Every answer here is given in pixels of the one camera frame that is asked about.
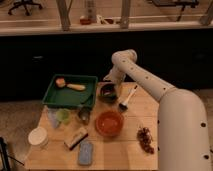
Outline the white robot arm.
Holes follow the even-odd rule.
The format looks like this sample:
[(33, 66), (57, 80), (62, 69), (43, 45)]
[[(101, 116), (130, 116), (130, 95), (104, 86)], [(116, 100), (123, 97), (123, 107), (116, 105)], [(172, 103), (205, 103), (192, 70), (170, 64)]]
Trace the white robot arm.
[(177, 88), (136, 64), (133, 49), (117, 51), (104, 77), (121, 84), (132, 78), (158, 103), (158, 170), (212, 171), (207, 112), (192, 91)]

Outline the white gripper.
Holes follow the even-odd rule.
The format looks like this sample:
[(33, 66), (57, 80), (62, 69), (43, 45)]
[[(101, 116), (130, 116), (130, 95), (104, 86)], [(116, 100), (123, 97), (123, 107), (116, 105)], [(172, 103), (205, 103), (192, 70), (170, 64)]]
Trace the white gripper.
[(126, 74), (119, 70), (116, 66), (113, 66), (109, 73), (103, 78), (104, 81), (110, 81), (113, 84), (120, 86), (125, 80)]

